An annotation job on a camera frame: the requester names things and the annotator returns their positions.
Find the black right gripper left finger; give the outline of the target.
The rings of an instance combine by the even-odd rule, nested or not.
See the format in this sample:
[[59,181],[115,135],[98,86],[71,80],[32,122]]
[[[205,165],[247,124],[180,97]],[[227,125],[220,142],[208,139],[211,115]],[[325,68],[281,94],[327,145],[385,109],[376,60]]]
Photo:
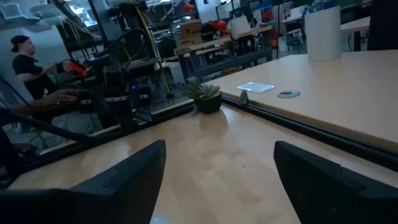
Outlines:
[[68,223],[149,223],[164,177],[166,143],[157,140],[70,188]]

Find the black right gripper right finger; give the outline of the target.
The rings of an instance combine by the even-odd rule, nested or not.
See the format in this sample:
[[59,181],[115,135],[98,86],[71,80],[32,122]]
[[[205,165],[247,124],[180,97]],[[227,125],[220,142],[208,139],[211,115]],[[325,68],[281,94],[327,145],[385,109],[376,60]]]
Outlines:
[[285,141],[274,162],[301,223],[397,224],[397,188]]

